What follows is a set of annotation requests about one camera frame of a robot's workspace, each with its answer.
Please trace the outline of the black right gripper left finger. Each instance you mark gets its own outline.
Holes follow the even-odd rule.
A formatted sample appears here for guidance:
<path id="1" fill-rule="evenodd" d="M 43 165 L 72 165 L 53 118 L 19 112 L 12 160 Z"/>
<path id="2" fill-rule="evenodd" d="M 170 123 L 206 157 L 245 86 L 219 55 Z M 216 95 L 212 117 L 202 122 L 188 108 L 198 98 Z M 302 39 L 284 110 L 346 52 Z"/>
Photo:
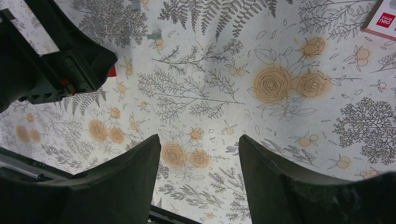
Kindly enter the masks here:
<path id="1" fill-rule="evenodd" d="M 127 152 L 69 179 L 0 178 L 3 224 L 145 224 L 161 144 L 154 134 Z"/>

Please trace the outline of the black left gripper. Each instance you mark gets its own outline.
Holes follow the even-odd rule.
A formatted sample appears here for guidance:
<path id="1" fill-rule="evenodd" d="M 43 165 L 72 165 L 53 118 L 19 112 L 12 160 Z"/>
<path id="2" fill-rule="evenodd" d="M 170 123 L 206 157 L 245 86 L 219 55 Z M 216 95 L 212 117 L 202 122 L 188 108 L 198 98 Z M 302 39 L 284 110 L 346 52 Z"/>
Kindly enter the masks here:
<path id="1" fill-rule="evenodd" d="M 97 91 L 117 62 L 114 52 L 80 31 L 52 0 L 27 5 L 58 47 L 40 56 L 13 24 L 9 9 L 0 12 L 0 109 L 15 101 L 58 102 Z"/>

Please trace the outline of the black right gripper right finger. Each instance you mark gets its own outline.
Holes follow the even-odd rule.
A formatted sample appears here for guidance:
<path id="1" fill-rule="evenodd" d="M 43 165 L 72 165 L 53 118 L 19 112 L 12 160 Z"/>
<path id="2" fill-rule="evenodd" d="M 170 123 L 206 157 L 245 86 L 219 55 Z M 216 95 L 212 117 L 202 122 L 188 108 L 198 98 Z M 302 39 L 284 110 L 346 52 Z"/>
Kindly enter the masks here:
<path id="1" fill-rule="evenodd" d="M 239 158 L 254 224 L 393 224 L 396 174 L 348 181 L 307 169 L 247 135 Z"/>

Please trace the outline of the red white staple box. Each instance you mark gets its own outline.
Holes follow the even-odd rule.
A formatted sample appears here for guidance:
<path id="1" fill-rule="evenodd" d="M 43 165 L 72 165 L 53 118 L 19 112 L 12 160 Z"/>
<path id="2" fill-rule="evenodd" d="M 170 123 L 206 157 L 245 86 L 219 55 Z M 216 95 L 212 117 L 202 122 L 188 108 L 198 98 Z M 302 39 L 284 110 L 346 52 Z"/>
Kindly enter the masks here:
<path id="1" fill-rule="evenodd" d="M 378 0 L 363 23 L 362 32 L 396 40 L 396 0 Z"/>

